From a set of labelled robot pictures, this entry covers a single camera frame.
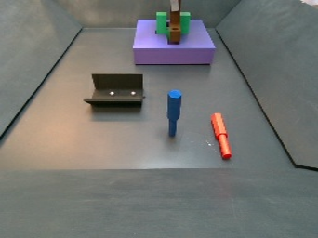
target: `purple block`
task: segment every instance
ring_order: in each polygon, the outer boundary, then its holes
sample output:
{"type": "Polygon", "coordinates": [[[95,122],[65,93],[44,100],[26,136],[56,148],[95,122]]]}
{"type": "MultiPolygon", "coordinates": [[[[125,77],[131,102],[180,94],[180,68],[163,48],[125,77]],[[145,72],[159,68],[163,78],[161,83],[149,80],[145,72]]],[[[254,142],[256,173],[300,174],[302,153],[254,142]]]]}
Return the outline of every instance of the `purple block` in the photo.
{"type": "Polygon", "coordinates": [[[135,64],[209,64],[215,46],[201,20],[191,20],[189,34],[179,45],[169,45],[167,37],[155,34],[155,20],[139,20],[133,38],[135,64]]]}

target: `gray floor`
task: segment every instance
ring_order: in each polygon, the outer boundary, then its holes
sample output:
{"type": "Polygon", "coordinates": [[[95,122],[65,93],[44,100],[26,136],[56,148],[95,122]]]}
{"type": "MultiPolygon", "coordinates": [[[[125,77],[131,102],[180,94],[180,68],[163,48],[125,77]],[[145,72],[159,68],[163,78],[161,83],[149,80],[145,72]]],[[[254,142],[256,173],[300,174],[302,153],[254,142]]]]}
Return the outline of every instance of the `gray floor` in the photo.
{"type": "Polygon", "coordinates": [[[212,65],[135,66],[133,29],[84,29],[0,141],[1,169],[268,168],[291,163],[215,30],[212,65]],[[144,74],[141,110],[92,109],[90,73],[144,74]],[[167,92],[183,91],[176,138],[168,138],[167,92]],[[221,112],[232,159],[209,125],[221,112]]]}
{"type": "Polygon", "coordinates": [[[6,171],[1,237],[315,238],[316,179],[298,169],[6,171]]]}

